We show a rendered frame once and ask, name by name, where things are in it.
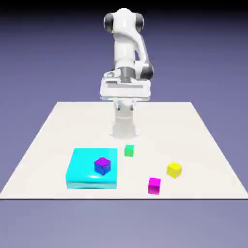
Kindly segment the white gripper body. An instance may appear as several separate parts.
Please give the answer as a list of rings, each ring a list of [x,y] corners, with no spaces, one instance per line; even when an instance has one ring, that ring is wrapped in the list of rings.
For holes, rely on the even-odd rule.
[[[120,78],[102,78],[100,97],[102,99],[149,100],[151,96],[151,82],[149,80],[137,80],[131,78],[130,83],[121,82]]]

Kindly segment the small green cube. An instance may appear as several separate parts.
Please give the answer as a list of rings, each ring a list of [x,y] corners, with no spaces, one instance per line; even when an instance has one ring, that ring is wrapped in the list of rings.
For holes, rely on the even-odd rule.
[[[127,144],[124,148],[124,156],[133,157],[134,156],[134,145]]]

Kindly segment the small purple blue cube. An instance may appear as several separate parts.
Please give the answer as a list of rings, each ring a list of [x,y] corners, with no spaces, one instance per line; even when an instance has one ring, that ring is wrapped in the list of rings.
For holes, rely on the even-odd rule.
[[[95,172],[105,175],[111,170],[111,161],[105,157],[100,157],[94,161]]]

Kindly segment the small yellow cube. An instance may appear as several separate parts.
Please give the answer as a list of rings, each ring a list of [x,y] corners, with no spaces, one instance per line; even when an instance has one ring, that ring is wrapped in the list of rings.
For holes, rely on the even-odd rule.
[[[167,175],[176,179],[182,173],[182,165],[177,162],[171,162],[167,165]]]

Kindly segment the small magenta cube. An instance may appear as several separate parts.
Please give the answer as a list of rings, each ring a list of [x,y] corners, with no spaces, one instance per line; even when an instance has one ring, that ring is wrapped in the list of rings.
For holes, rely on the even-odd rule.
[[[161,179],[151,177],[148,183],[148,193],[158,195],[160,193],[160,184]]]

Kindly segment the large cyan box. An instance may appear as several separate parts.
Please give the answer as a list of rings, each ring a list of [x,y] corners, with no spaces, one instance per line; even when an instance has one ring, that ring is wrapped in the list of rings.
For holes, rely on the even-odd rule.
[[[111,161],[111,170],[101,175],[94,170],[94,161],[105,157]],[[75,148],[65,175],[68,189],[116,189],[117,148]]]

